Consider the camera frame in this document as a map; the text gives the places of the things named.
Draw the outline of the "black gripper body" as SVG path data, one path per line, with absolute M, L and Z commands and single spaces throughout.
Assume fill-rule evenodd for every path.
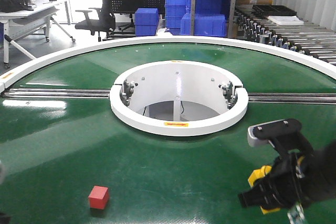
M 335 141 L 311 154 L 292 152 L 276 159 L 271 171 L 238 194 L 243 208 L 291 208 L 335 199 Z

